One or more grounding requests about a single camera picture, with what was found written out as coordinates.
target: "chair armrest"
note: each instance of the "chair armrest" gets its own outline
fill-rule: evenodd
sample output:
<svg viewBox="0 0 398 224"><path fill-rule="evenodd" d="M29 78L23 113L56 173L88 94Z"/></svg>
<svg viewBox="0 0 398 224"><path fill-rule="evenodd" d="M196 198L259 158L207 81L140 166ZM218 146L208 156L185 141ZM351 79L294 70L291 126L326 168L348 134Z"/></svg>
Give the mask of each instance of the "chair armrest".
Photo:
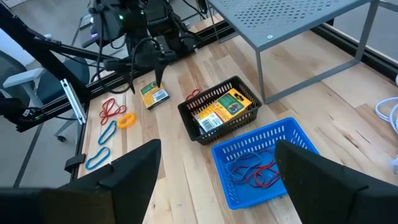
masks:
<svg viewBox="0 0 398 224"><path fill-rule="evenodd" d="M36 68L26 72L22 72L17 75L13 75L7 78L6 81L2 84L4 88L9 88L12 86L20 85L29 81L36 80L43 73L43 68Z"/></svg>

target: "gray floor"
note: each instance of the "gray floor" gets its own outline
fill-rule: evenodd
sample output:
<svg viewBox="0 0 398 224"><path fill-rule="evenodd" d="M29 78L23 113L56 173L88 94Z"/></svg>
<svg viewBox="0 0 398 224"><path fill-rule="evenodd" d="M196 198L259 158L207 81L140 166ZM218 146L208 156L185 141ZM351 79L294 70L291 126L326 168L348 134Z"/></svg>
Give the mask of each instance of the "gray floor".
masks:
<svg viewBox="0 0 398 224"><path fill-rule="evenodd" d="M181 17L187 17L194 13L192 9L184 5L181 0L171 0L174 10ZM30 28L41 34L51 33L54 39L69 44L78 25L79 18L87 12L88 0L28 0L12 8L12 12L18 15ZM336 18L335 27L343 32L359 38L366 17L368 6L363 6L352 12ZM396 22L398 14L380 9L369 44L371 47L398 59L398 30ZM89 47L97 51L97 46ZM113 49L106 47L106 54ZM125 52L117 54L118 57L125 56ZM38 67L34 63L29 67ZM69 181L70 175L63 171L65 161L75 153L75 130L71 127L65 131L64 136L68 141L58 142L53 137L54 132L62 125L63 121L51 119L47 121L42 129L37 144L34 148L30 162L28 163L21 187L58 187ZM12 186L21 167L22 161L29 148L35 133L35 128L24 133L15 131L15 127L4 118L0 118L2 150L0 151L0 186Z"/></svg>

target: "blue rubber band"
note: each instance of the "blue rubber band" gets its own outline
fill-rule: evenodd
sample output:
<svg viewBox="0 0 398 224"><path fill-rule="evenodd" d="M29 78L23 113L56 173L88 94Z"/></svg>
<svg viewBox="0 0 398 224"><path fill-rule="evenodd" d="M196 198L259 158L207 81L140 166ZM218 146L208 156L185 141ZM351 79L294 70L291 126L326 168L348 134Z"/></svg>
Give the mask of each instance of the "blue rubber band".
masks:
<svg viewBox="0 0 398 224"><path fill-rule="evenodd" d="M94 164L93 166L90 167L91 161L92 161L93 159L96 159L98 156L100 156L100 155L102 154L102 152L105 151L105 150L106 150L108 153L107 153L100 161L98 161L96 164ZM110 150L108 147L102 147L102 148L97 152L97 154L95 154L95 156L89 158L89 159L86 161L86 169L92 170L92 169L97 168L97 167L98 167L101 163L103 163L110 155L111 155L111 150Z"/></svg>
<svg viewBox="0 0 398 224"><path fill-rule="evenodd" d="M114 129L113 129L112 133L109 134L109 136L105 140L102 140L104 138L105 134L107 134L109 132L109 130L111 129L112 126L114 126ZM99 137L98 144L100 146L105 144L115 134L116 130L117 130L116 121L111 121L110 124L108 125L108 127L105 129L104 133L102 133L102 135Z"/></svg>
<svg viewBox="0 0 398 224"><path fill-rule="evenodd" d="M254 156L256 156L257 158L259 158L259 162L257 162L256 164L254 164L254 165L249 166L248 168L246 168L246 170L242 173L242 175L239 176L240 179L238 179L238 177L237 177L236 175L234 175L230 170L231 170L231 168L233 167L234 163L235 163L236 161L238 161L240 157L242 157L242 156L247 156L247 155L254 155ZM227 172L229 173L229 175L232 177L232 179L233 179L235 182L240 182L240 181L242 181L242 180L245 178L246 174L247 174L251 169L253 169L255 166L261 165L261 162L262 162L262 161L261 161L261 157L260 157L260 155L257 154L257 153L254 153L254 152L242 153L242 154L241 154L240 156L238 156L238 158L236 158L234 161L231 161L231 162L229 162L229 163L226 164L226 170L227 170Z"/></svg>

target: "blue plastic basket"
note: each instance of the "blue plastic basket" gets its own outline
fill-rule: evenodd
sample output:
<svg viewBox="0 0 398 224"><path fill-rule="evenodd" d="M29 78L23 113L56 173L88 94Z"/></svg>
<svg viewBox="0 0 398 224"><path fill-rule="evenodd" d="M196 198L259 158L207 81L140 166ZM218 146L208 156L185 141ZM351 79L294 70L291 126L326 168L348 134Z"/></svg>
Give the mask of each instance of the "blue plastic basket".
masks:
<svg viewBox="0 0 398 224"><path fill-rule="evenodd" d="M280 139L290 141L319 154L293 118L282 119L213 147L213 158L230 209L247 208L287 193L282 180L278 180L274 185L266 189L255 188L248 183L235 184L226 170L226 164L234 161L245 152L256 152L265 148L275 152L276 142ZM269 153L260 155L264 160L272 160L272 156Z"/></svg>

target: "perforated metal shelf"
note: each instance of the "perforated metal shelf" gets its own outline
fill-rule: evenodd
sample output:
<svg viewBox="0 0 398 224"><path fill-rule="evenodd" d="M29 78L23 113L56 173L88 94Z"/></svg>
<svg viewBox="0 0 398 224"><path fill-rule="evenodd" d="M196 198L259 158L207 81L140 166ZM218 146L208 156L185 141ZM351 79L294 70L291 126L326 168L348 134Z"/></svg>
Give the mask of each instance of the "perforated metal shelf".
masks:
<svg viewBox="0 0 398 224"><path fill-rule="evenodd" d="M252 47L264 50L371 0L208 0Z"/></svg>

